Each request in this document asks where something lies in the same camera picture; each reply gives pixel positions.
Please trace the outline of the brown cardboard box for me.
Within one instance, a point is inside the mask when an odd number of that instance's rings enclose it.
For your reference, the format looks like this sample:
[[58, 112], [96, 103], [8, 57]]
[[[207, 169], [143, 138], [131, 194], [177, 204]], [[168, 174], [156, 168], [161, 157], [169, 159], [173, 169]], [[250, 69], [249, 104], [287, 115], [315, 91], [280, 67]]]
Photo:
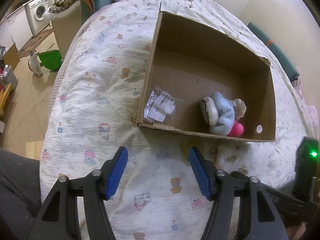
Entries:
[[[176, 101], [174, 112], [162, 122], [144, 118], [147, 101], [156, 87]], [[160, 11], [137, 125], [207, 138], [209, 127], [200, 102], [213, 92], [244, 101], [247, 109], [241, 119], [244, 133], [240, 140], [275, 140], [276, 102], [270, 61], [210, 26]]]

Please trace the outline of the pink rubber duck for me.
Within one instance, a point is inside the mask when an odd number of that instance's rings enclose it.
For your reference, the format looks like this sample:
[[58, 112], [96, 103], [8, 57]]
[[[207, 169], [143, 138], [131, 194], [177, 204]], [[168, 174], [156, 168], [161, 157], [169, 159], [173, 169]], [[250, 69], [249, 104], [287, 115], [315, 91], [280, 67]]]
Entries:
[[241, 137], [243, 133], [244, 133], [244, 126], [235, 120], [233, 127], [227, 136], [228, 137]]

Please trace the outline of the cream satin scrunchie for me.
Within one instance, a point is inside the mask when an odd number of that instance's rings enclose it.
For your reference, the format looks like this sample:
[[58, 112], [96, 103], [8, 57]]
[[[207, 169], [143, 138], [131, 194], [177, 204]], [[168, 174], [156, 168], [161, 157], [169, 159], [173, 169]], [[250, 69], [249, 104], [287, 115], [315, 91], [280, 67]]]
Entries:
[[244, 101], [241, 99], [231, 100], [231, 103], [233, 105], [233, 109], [235, 113], [235, 120], [239, 121], [241, 118], [245, 116], [247, 107]]

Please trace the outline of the white cloth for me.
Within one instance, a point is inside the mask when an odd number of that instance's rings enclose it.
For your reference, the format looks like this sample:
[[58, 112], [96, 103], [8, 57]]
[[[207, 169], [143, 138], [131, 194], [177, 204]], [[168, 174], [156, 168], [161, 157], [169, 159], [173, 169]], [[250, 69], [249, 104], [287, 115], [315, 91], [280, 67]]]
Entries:
[[238, 141], [221, 142], [216, 150], [216, 163], [219, 165], [234, 163], [241, 158], [247, 151], [247, 144]]

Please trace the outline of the white kitchen cabinet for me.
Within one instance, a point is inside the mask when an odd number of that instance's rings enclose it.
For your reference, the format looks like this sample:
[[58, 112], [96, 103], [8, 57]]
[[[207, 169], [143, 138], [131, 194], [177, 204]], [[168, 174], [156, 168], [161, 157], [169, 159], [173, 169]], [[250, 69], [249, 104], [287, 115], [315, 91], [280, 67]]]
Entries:
[[1, 23], [1, 46], [15, 44], [18, 51], [32, 38], [25, 8], [21, 7]]

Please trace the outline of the white washing machine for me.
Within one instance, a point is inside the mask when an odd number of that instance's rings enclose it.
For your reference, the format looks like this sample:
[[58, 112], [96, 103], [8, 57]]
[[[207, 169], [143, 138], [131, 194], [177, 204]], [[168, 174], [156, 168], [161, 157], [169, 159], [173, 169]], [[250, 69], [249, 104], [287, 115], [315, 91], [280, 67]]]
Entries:
[[48, 0], [32, 0], [25, 5], [25, 13], [33, 37], [37, 36], [49, 25], [49, 20], [44, 17], [47, 9]]

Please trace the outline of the green dustpan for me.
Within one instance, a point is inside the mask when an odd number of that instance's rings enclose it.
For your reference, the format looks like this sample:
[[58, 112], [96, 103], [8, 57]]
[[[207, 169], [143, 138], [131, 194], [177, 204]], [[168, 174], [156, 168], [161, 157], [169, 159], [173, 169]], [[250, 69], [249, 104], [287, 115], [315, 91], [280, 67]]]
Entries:
[[39, 59], [43, 66], [49, 70], [59, 69], [62, 64], [62, 56], [59, 50], [49, 50], [39, 53]]

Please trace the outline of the light blue plush fish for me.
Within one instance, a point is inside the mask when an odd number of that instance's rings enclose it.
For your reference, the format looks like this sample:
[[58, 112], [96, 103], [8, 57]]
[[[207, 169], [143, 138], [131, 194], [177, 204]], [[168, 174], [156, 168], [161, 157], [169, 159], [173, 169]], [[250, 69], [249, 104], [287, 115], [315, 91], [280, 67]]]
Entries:
[[232, 103], [220, 92], [202, 98], [201, 111], [209, 132], [215, 135], [227, 136], [233, 128], [235, 111]]

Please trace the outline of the crinkled plastic label packet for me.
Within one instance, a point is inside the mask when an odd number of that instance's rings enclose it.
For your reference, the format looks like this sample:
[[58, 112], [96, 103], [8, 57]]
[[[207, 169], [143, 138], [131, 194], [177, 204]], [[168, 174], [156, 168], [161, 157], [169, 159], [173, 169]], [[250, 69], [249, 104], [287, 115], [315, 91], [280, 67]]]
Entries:
[[167, 91], [155, 86], [150, 93], [144, 108], [144, 120], [148, 122], [163, 122], [176, 109], [175, 98]]

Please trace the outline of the white patterned bed quilt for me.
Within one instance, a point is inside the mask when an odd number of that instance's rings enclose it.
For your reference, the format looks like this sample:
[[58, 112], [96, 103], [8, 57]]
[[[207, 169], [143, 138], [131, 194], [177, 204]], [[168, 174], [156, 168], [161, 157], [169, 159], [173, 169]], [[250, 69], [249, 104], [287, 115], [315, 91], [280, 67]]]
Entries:
[[281, 187], [294, 176], [295, 151], [316, 137], [306, 104], [279, 61], [233, 14], [212, 0], [123, 0], [95, 13], [78, 31], [55, 80], [40, 161], [41, 198], [59, 176], [79, 178], [125, 146], [129, 161], [105, 203], [117, 239], [199, 239], [212, 203], [200, 193], [187, 152], [216, 160], [228, 140], [136, 126], [158, 12], [206, 24], [271, 63], [276, 96], [274, 142], [245, 142], [246, 153], [221, 166]]

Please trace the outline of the teal headboard cushion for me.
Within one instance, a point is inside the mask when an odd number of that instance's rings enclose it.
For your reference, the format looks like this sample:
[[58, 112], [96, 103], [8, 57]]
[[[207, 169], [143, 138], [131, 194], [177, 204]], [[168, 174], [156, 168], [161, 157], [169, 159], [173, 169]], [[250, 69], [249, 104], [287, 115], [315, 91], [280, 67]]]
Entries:
[[281, 64], [284, 72], [291, 82], [295, 81], [299, 77], [298, 71], [295, 69], [293, 64], [289, 61], [287, 56], [282, 52], [282, 50], [254, 23], [249, 22], [247, 27], [252, 33], [254, 33], [267, 48], [274, 54], [279, 63]]

